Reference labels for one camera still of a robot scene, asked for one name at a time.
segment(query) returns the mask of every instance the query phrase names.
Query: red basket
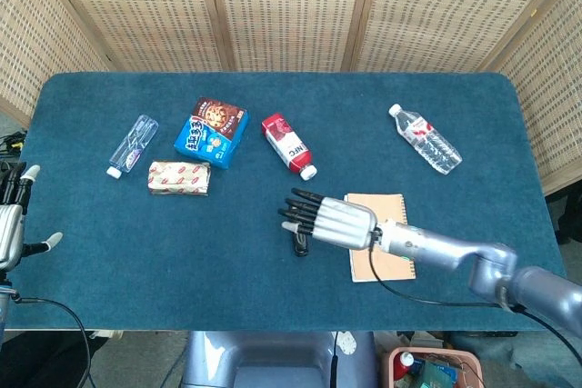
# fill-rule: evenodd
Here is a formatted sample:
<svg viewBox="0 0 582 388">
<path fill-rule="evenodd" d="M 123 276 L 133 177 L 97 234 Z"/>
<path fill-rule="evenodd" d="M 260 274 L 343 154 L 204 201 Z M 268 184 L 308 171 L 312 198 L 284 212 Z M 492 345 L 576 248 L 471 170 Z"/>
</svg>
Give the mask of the red basket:
<svg viewBox="0 0 582 388">
<path fill-rule="evenodd" d="M 481 364 L 479 360 L 469 352 L 450 349 L 433 349 L 428 347 L 398 347 L 391 354 L 382 359 L 382 387 L 394 388 L 394 358 L 402 352 L 411 352 L 416 358 L 427 358 L 428 356 L 438 357 L 442 361 L 451 363 L 456 368 L 461 368 L 459 372 L 456 388 L 485 388 L 479 379 L 483 380 Z"/>
</svg>

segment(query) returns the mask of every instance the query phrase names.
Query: cookie picture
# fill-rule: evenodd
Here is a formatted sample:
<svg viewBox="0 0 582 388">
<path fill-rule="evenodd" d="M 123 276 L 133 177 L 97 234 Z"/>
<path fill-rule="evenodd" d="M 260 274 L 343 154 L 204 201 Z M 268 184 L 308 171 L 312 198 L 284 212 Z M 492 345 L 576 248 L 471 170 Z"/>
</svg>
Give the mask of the cookie picture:
<svg viewBox="0 0 582 388">
<path fill-rule="evenodd" d="M 220 104 L 211 104 L 207 107 L 204 118 L 210 127 L 221 129 L 228 121 L 228 113 Z"/>
</svg>

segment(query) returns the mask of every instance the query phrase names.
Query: notebook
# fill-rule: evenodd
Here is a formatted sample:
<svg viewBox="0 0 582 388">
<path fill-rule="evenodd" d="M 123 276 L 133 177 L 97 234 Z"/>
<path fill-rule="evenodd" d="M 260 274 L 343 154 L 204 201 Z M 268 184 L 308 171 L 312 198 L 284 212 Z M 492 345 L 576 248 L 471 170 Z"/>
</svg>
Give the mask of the notebook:
<svg viewBox="0 0 582 388">
<path fill-rule="evenodd" d="M 397 222 L 406 223 L 406 208 L 402 194 L 346 194 L 344 200 L 367 206 L 374 211 L 379 222 L 391 218 Z M 416 278 L 415 265 L 412 261 L 386 254 L 377 245 L 372 252 L 372 259 L 378 276 L 385 281 Z M 374 282 L 376 280 L 370 268 L 367 250 L 350 250 L 349 262 L 352 281 Z"/>
</svg>

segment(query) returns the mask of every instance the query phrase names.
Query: wrapped snack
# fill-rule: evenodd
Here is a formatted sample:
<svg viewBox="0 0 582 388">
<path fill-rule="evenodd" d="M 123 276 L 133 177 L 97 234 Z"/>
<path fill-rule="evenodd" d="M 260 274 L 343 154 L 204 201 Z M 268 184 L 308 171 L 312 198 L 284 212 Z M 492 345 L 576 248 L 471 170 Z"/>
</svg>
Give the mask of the wrapped snack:
<svg viewBox="0 0 582 388">
<path fill-rule="evenodd" d="M 149 166 L 147 187 L 151 194 L 207 195 L 209 181 L 209 163 L 154 161 Z"/>
</svg>

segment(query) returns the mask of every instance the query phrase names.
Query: white fingertip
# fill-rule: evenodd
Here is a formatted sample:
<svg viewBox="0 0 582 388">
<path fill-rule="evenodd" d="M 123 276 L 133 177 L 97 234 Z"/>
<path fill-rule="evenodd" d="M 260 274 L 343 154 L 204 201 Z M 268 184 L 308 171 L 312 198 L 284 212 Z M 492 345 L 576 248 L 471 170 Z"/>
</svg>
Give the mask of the white fingertip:
<svg viewBox="0 0 582 388">
<path fill-rule="evenodd" d="M 296 234 L 297 230 L 299 229 L 299 223 L 283 222 L 281 223 L 281 227 L 283 227 L 283 229 L 287 229 L 289 232 Z"/>
<path fill-rule="evenodd" d="M 20 176 L 21 179 L 30 179 L 33 182 L 36 182 L 36 177 L 38 176 L 38 172 L 40 172 L 40 165 L 35 164 L 30 167 L 26 172 Z"/>
<path fill-rule="evenodd" d="M 55 248 L 55 246 L 57 244 L 59 244 L 62 239 L 63 239 L 63 233 L 62 232 L 55 232 L 54 234 L 52 234 L 51 236 L 49 236 L 48 239 L 45 241 L 45 243 L 49 247 L 48 250 L 52 250 L 53 248 Z"/>
</svg>

